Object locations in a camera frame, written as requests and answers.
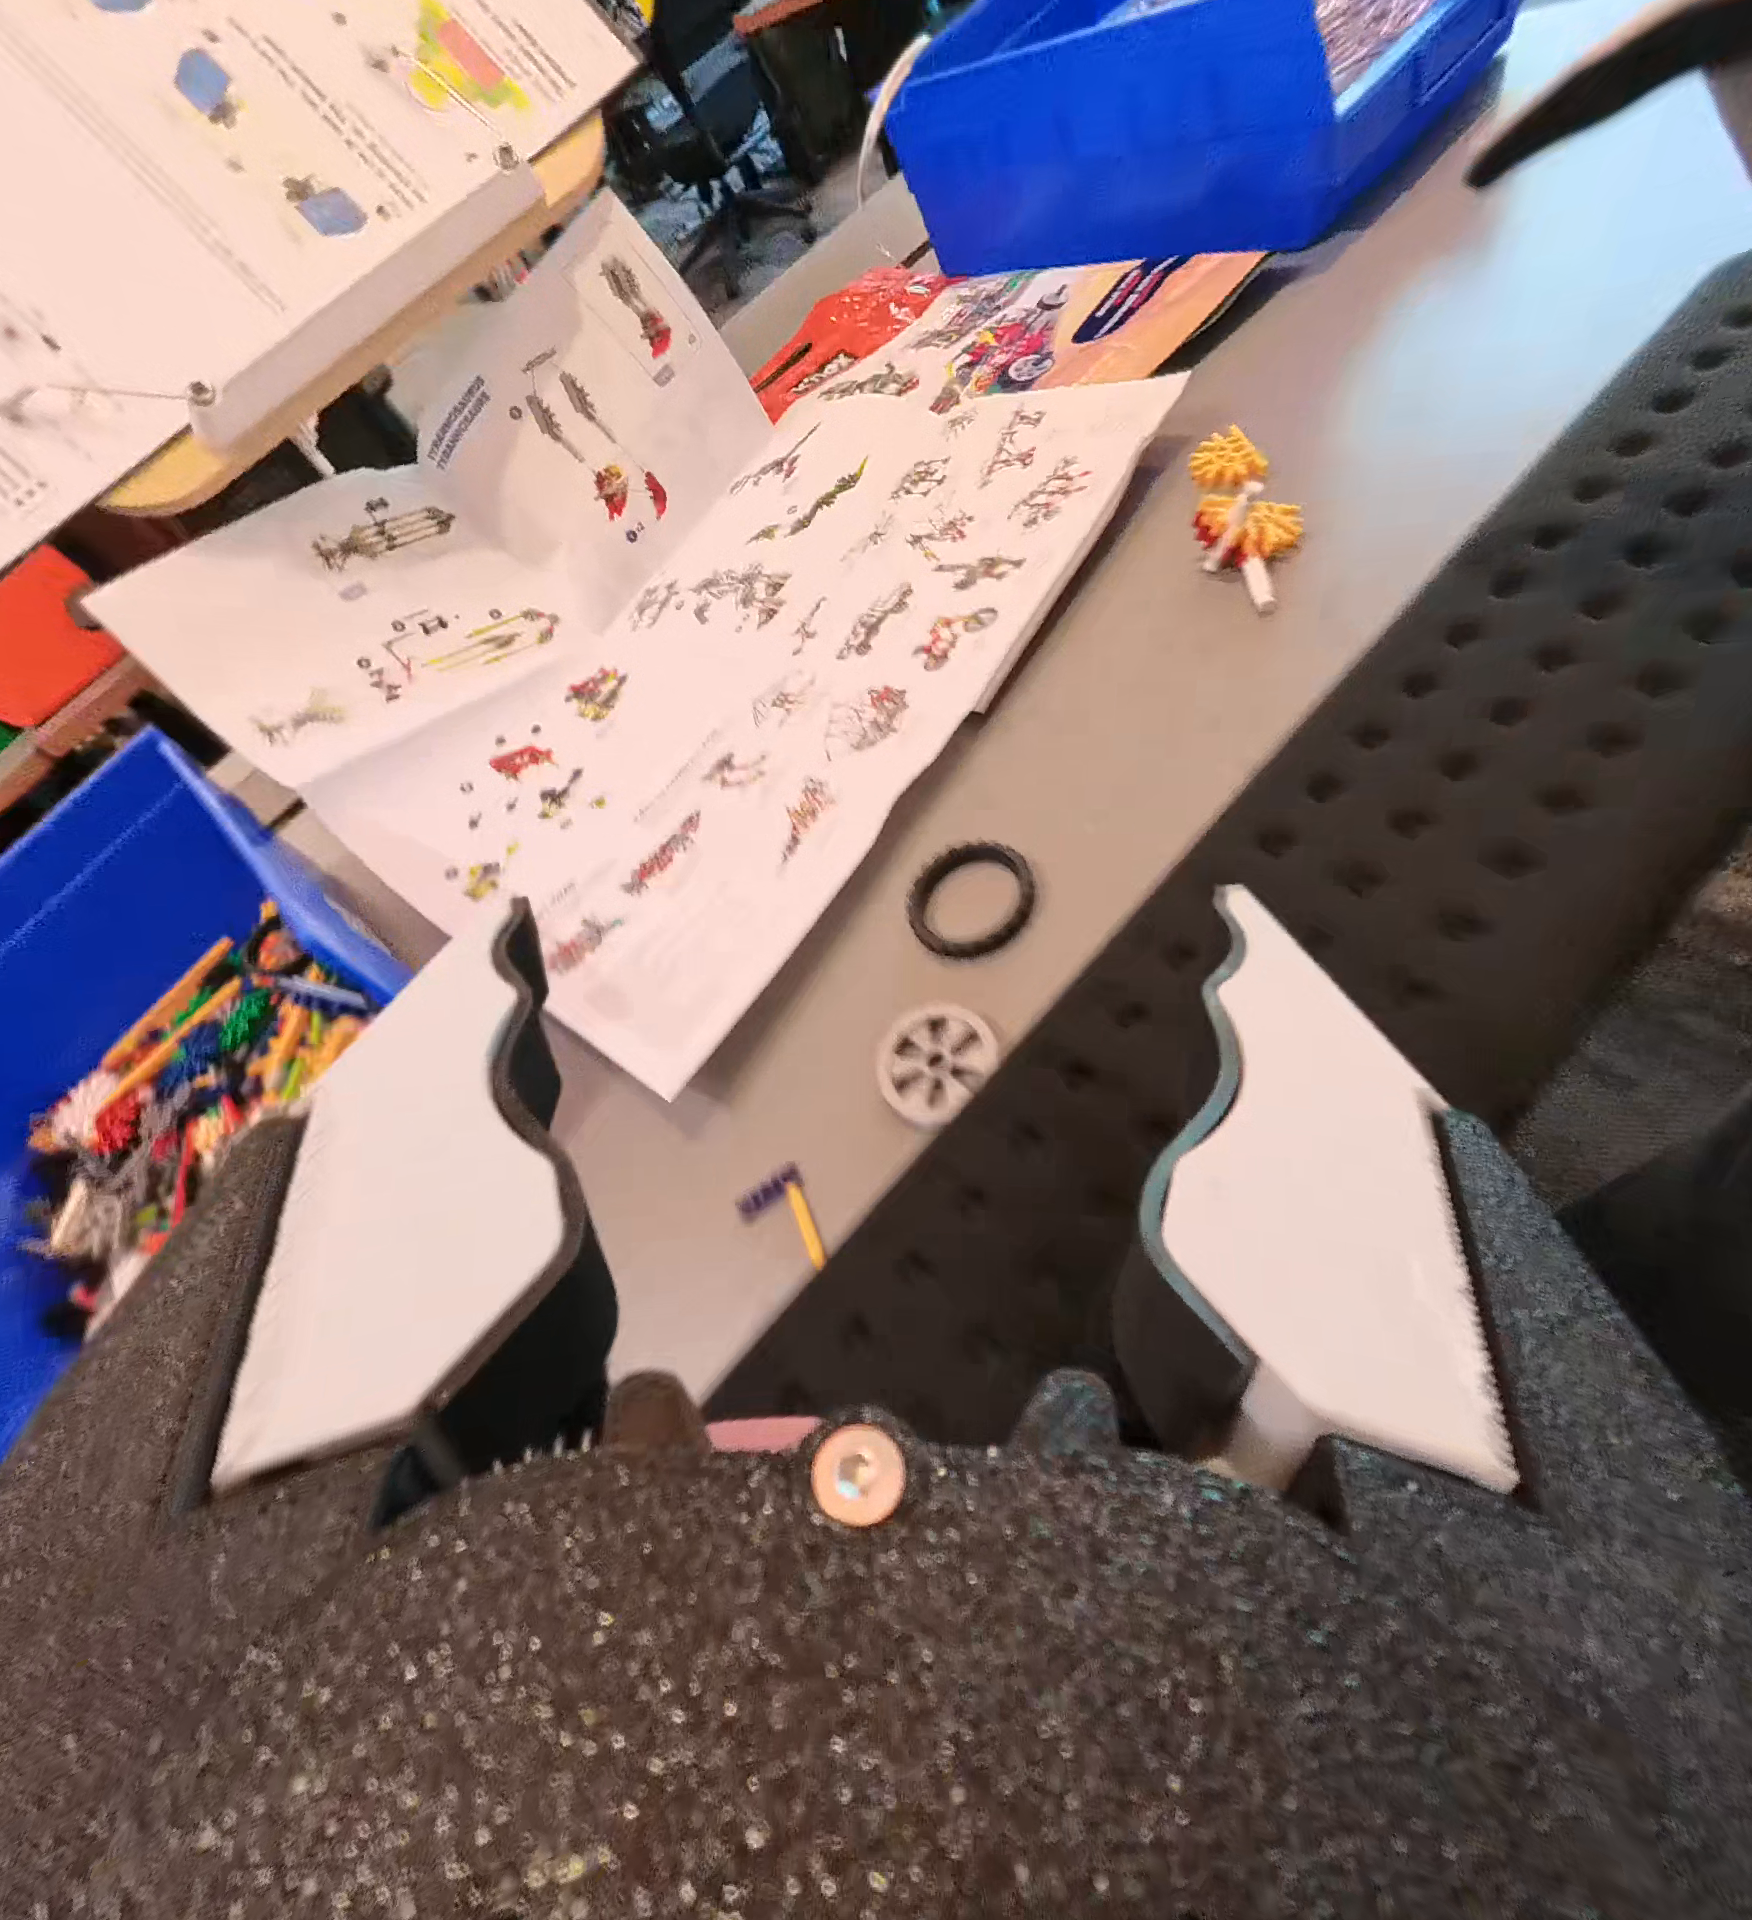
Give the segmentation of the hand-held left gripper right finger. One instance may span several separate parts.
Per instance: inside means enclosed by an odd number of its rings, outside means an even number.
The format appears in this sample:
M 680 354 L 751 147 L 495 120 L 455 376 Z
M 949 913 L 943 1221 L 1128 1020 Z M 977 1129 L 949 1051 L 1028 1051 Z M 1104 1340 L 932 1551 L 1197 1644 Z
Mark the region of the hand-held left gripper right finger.
M 1440 1089 L 1242 882 L 1202 980 L 1213 1089 L 1156 1150 L 1112 1280 L 1148 1431 L 1291 1486 L 1340 1441 L 1514 1492 L 1514 1431 L 1440 1150 Z

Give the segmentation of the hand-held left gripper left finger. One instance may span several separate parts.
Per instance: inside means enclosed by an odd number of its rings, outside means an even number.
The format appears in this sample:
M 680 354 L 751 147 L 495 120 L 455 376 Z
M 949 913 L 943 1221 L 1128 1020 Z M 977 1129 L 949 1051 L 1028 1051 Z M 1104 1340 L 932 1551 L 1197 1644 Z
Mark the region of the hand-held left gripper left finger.
M 546 944 L 490 901 L 304 1099 L 208 1486 L 367 1448 L 382 1501 L 575 1448 L 617 1287 L 553 1117 Z

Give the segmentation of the white plastic rod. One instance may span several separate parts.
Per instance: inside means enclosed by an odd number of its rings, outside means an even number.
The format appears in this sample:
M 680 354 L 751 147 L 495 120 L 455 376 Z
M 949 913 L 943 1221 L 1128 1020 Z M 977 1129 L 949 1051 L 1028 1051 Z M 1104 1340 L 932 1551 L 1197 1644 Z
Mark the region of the white plastic rod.
M 1245 593 L 1252 593 L 1252 615 L 1269 615 L 1276 608 L 1276 586 L 1269 586 L 1269 563 L 1252 563 L 1242 571 Z

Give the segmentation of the pile of colourful toy pieces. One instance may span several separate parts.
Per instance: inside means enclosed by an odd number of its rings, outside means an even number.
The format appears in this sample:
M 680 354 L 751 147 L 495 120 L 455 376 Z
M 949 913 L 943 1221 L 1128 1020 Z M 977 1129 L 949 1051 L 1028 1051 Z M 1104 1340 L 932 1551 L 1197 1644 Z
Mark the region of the pile of colourful toy pieces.
M 367 970 L 317 959 L 265 901 L 243 938 L 208 944 L 108 1051 L 32 1117 L 47 1193 L 25 1258 L 57 1273 L 47 1332 L 79 1342 L 196 1214 L 225 1150 L 294 1113 L 376 1028 Z

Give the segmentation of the blue container with printed tag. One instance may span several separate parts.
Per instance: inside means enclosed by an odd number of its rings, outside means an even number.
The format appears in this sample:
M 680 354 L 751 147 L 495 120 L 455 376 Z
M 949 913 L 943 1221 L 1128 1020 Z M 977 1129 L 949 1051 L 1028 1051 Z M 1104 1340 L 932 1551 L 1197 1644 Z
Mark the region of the blue container with printed tag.
M 164 732 L 130 735 L 0 858 L 0 1456 L 78 1355 L 53 1332 L 62 1280 L 25 1250 L 47 1187 L 25 1129 L 210 938 L 243 938 L 265 901 L 367 999 L 407 991 L 413 970 L 343 892 Z

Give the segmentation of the black toy tyre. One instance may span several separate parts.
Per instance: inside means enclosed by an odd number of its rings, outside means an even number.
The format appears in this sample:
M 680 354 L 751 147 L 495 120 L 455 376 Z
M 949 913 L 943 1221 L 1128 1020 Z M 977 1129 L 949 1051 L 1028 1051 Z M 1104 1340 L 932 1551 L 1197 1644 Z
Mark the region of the black toy tyre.
M 1010 905 L 987 933 L 977 933 L 977 938 L 949 938 L 949 933 L 940 933 L 940 917 L 932 917 L 940 889 L 943 889 L 949 877 L 961 877 L 961 872 L 1001 872 L 1001 877 L 1012 882 L 1012 905 Z M 1010 944 L 1030 928 L 1030 905 L 1038 905 L 1038 877 L 1030 877 L 1030 865 L 1028 865 L 1020 850 L 1010 850 L 1010 842 L 967 835 L 967 842 L 940 850 L 940 858 L 915 877 L 915 889 L 907 889 L 907 933 L 915 933 L 915 944 L 923 944 L 927 959 L 983 961 L 983 959 L 1010 948 Z

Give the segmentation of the white printed instruction sheet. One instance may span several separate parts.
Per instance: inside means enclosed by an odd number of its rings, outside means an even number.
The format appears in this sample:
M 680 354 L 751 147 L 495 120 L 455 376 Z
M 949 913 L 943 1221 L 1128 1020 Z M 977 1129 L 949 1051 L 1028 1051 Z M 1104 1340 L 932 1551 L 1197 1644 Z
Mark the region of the white printed instruction sheet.
M 674 1099 L 992 702 L 1181 376 L 940 386 L 923 321 L 769 420 L 602 193 L 407 469 L 188 535 L 95 617 L 438 933 L 525 901 L 553 1012 Z

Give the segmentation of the orange plastic sheet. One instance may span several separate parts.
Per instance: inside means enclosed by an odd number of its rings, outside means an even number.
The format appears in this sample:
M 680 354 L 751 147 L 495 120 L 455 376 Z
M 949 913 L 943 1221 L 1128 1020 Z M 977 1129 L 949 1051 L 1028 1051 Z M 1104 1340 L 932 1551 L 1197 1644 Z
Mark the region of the orange plastic sheet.
M 0 724 L 32 732 L 95 689 L 125 648 L 78 617 L 95 584 L 53 545 L 0 578 Z

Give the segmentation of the orange and red toy bag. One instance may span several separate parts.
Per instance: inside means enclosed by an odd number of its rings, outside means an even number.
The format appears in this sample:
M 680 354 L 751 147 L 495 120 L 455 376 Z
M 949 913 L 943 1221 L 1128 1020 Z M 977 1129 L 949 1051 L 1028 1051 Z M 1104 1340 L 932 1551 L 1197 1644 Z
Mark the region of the orange and red toy bag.
M 1265 253 L 1038 272 L 862 267 L 769 348 L 751 394 L 769 420 L 844 394 L 955 420 L 987 394 L 1148 379 L 1207 331 L 1260 267 Z

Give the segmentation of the white illustrated task sheet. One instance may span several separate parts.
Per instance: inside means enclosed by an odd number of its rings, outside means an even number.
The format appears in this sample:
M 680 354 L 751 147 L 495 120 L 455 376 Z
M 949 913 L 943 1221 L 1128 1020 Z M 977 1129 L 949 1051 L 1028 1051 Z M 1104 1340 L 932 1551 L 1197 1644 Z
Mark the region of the white illustrated task sheet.
M 631 68 L 572 0 L 0 0 L 0 578 L 448 285 Z

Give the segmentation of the blue plastic bin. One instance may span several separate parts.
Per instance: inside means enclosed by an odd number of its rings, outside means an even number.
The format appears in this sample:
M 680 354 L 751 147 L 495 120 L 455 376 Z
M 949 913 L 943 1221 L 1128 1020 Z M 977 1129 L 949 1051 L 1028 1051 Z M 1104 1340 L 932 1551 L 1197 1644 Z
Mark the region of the blue plastic bin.
M 943 272 L 1309 253 L 1470 90 L 1340 110 L 1309 0 L 983 0 L 915 52 L 884 136 Z

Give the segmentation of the clear plastic bag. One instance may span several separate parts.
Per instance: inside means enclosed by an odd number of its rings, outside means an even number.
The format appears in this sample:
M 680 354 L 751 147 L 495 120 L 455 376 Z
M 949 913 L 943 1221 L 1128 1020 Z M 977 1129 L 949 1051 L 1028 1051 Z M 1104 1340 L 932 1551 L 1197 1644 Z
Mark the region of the clear plastic bag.
M 1506 46 L 1499 0 L 1317 0 L 1327 91 L 1351 110 L 1411 90 L 1414 105 L 1458 91 Z

